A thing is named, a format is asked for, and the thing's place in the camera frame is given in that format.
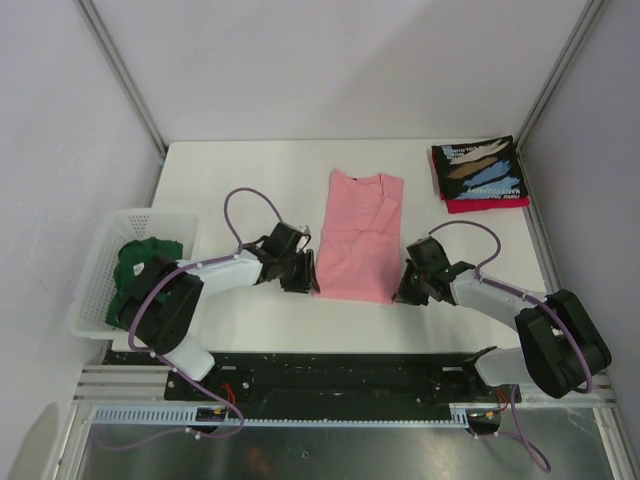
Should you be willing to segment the pink t shirt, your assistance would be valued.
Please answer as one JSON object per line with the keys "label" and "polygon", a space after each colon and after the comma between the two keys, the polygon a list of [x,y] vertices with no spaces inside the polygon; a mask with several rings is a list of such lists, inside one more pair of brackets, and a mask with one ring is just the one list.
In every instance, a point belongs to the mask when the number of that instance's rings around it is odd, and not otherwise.
{"label": "pink t shirt", "polygon": [[330,175],[316,275],[319,296],[391,304],[402,274],[404,180]]}

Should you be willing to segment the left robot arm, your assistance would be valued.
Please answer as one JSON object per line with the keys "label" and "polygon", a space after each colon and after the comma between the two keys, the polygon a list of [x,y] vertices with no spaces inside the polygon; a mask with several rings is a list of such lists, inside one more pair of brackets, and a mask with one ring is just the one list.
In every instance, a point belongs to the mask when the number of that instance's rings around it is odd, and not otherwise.
{"label": "left robot arm", "polygon": [[159,254],[144,264],[119,301],[117,320],[135,344],[185,374],[187,389],[207,400],[219,392],[221,376],[213,369],[214,356],[190,333],[200,305],[214,295],[274,280],[289,293],[318,293],[314,252],[276,256],[247,245],[198,263]]}

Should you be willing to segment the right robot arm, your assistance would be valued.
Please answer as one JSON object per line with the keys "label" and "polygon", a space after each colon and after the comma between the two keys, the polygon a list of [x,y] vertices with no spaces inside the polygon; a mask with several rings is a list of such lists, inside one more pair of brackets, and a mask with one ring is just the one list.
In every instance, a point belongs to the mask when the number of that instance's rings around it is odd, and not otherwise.
{"label": "right robot arm", "polygon": [[426,306],[431,300],[480,312],[518,334],[519,345],[487,347],[466,360],[463,393],[484,401],[497,386],[534,384],[552,398],[593,391],[594,376],[611,354],[579,299],[568,290],[552,295],[522,291],[458,262],[442,271],[407,262],[397,303]]}

